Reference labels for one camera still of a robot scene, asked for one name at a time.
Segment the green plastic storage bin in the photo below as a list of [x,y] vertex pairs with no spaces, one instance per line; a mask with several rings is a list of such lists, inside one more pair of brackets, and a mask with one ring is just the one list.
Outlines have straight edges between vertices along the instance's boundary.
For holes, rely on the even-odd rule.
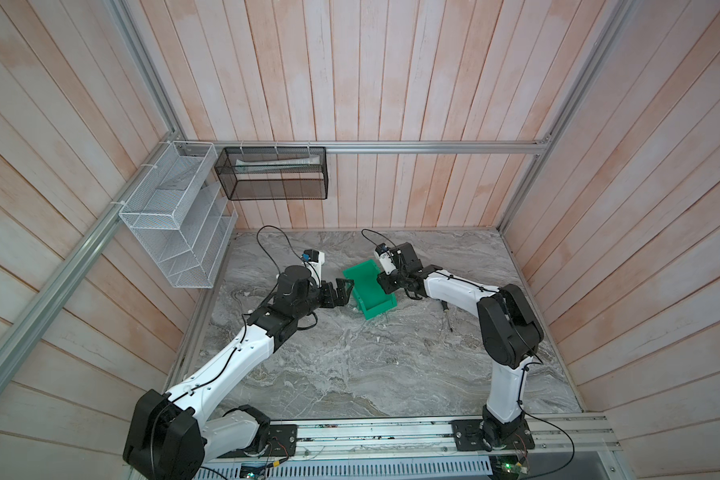
[[396,296],[385,293],[377,281],[380,272],[374,260],[367,260],[343,271],[344,277],[354,282],[352,295],[366,320],[397,307]]

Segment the black yellow screwdriver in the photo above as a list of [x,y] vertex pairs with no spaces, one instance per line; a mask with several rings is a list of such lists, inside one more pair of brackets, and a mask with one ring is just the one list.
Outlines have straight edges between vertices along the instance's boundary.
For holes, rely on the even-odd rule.
[[442,310],[443,310],[443,313],[445,316],[446,325],[448,327],[448,330],[449,330],[449,332],[453,332],[454,330],[453,330],[452,322],[451,322],[452,316],[451,316],[451,310],[450,310],[449,304],[444,300],[440,300],[440,305],[442,307]]

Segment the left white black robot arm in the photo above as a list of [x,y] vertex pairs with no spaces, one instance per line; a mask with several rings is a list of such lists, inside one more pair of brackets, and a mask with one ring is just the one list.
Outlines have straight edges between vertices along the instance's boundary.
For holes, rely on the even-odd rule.
[[255,456],[268,450],[270,419],[260,410],[243,405],[220,418],[212,413],[300,331],[301,319],[349,302],[352,280],[319,281],[315,271],[310,264],[286,267],[224,349],[184,381],[163,393],[151,389],[138,400],[123,451],[129,466],[147,479],[191,479],[204,463],[229,452]]

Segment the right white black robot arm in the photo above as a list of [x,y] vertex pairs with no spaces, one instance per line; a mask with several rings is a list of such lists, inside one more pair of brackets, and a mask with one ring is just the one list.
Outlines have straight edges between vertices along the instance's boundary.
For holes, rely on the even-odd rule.
[[480,284],[436,266],[422,264],[409,243],[381,243],[375,256],[383,271],[377,282],[391,294],[399,289],[416,298],[455,306],[478,319],[483,346],[492,359],[491,387],[483,407],[479,444],[491,451],[510,445],[527,428],[522,410],[525,369],[537,355],[544,331],[522,289]]

